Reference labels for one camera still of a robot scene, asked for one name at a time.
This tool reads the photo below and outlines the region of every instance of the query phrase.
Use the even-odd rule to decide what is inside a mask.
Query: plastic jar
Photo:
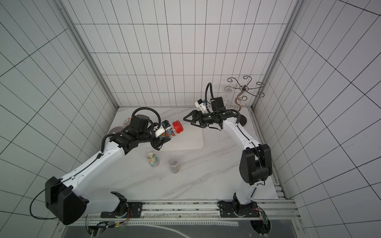
[[[163,137],[173,137],[180,134],[184,130],[181,122],[174,121],[171,127],[168,127],[163,134],[160,135],[160,139]]]
[[[177,174],[179,172],[179,163],[176,158],[170,158],[168,160],[168,164],[173,174]]]
[[[159,158],[157,157],[157,154],[153,150],[148,150],[145,154],[146,158],[149,160],[149,164],[152,167],[157,167],[160,163]]]

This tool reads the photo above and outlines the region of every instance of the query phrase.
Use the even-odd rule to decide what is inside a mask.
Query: decorative wire holder
[[[249,90],[252,90],[252,89],[260,89],[260,88],[263,88],[264,87],[264,84],[262,82],[257,82],[256,84],[259,86],[259,87],[256,87],[256,88],[249,88],[248,85],[250,84],[252,78],[248,75],[244,76],[243,79],[250,79],[249,82],[245,85],[241,85],[238,80],[236,78],[233,78],[233,77],[230,77],[227,79],[228,82],[233,82],[233,79],[236,80],[237,84],[239,85],[238,88],[234,88],[234,89],[239,89],[241,90],[241,92],[237,95],[237,97],[235,98],[234,102],[235,104],[237,104],[237,107],[234,108],[234,110],[237,110],[237,111],[240,111],[242,106],[240,104],[240,102],[242,101],[246,101],[247,100],[247,96],[243,95],[245,92],[248,93],[248,94],[251,94],[253,95],[254,97],[264,97],[264,93],[263,92],[256,92],[257,95],[254,95],[253,93],[250,93]]]

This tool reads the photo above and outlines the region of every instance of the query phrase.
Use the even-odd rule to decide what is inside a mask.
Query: white mat
[[[184,124],[184,131],[165,143],[160,151],[199,150],[204,148],[204,134],[202,128]]]

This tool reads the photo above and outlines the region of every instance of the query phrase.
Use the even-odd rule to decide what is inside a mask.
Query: glass cup
[[[173,174],[177,174],[179,172],[179,163],[176,158],[170,158],[168,160],[168,164]]]

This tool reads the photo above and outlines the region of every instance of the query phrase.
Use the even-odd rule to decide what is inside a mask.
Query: black mounting plate
[[[131,209],[130,218],[139,218],[142,213],[143,203],[140,202],[127,202],[127,207]],[[102,212],[101,218],[127,218],[128,213],[122,217],[116,217],[114,212]]]
[[[240,211],[239,213],[236,213],[234,211],[233,205],[231,201],[219,201],[218,203],[219,207],[219,214],[221,217],[260,217],[260,214],[256,210],[245,210]]]

